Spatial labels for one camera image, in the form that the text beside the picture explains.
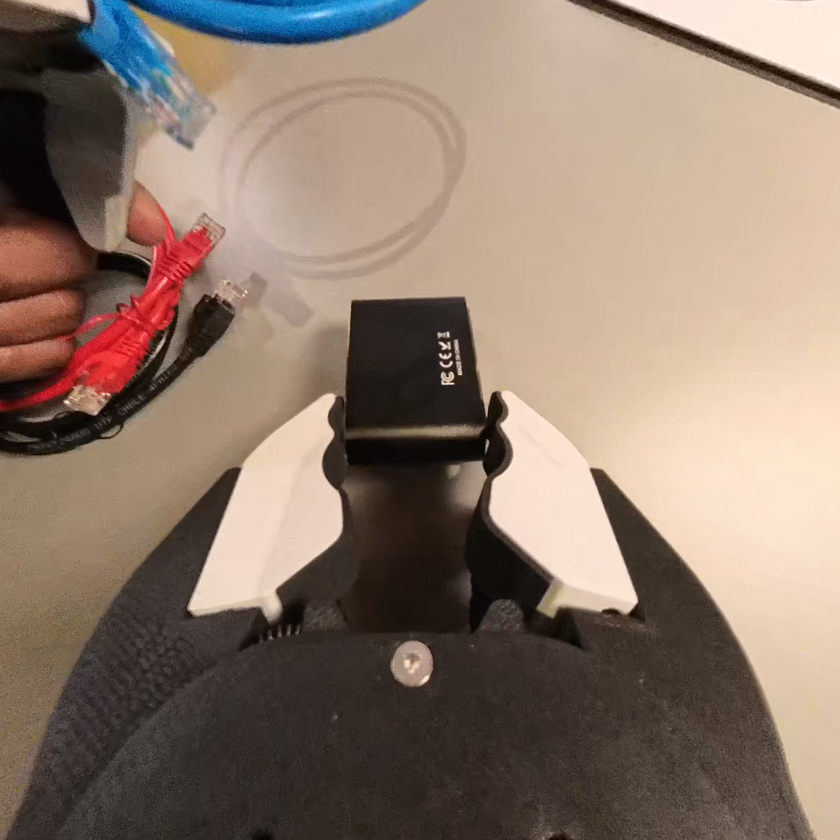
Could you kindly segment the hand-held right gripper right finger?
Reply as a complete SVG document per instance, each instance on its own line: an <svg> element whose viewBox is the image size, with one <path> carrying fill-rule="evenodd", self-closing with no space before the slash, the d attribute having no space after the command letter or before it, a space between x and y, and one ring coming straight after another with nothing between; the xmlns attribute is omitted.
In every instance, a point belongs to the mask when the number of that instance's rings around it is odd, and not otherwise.
<svg viewBox="0 0 840 840"><path fill-rule="evenodd" d="M473 618L495 601L526 616L627 616L638 596L592 470L513 392L488 408L486 479L467 533Z"/></svg>

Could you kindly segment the black ethernet port adapter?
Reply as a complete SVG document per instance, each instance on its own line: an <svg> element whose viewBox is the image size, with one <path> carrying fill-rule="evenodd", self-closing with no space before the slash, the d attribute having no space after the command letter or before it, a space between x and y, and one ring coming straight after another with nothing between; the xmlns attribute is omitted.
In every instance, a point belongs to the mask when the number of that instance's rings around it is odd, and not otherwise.
<svg viewBox="0 0 840 840"><path fill-rule="evenodd" d="M465 298L352 301L344 415L350 465L482 460L486 428Z"/></svg>

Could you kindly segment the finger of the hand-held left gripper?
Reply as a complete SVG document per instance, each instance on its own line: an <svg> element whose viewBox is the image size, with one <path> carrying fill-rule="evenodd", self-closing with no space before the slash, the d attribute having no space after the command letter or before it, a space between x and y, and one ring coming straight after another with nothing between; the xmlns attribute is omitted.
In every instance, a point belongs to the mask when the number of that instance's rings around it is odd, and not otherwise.
<svg viewBox="0 0 840 840"><path fill-rule="evenodd" d="M79 235L98 251L126 238L141 108L109 70L46 71L46 152Z"/></svg>
<svg viewBox="0 0 840 840"><path fill-rule="evenodd" d="M89 1L1 1L3 33L37 34L87 27L91 20Z"/></svg>

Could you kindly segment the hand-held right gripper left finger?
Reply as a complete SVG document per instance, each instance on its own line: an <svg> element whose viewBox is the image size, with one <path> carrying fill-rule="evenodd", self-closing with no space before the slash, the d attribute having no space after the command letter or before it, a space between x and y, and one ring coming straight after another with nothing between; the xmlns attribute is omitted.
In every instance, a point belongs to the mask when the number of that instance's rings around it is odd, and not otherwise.
<svg viewBox="0 0 840 840"><path fill-rule="evenodd" d="M238 472L188 612L260 610L340 601L359 564L352 548L344 402L325 394L270 434Z"/></svg>

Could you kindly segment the person's left hand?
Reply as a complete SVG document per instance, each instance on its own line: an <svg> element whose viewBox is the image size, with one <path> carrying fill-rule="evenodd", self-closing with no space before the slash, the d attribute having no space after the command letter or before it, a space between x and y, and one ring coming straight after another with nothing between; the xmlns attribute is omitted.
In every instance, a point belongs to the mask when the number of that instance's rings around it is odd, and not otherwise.
<svg viewBox="0 0 840 840"><path fill-rule="evenodd" d="M71 224L24 209L2 187L1 383L42 380L75 352L97 251Z"/></svg>

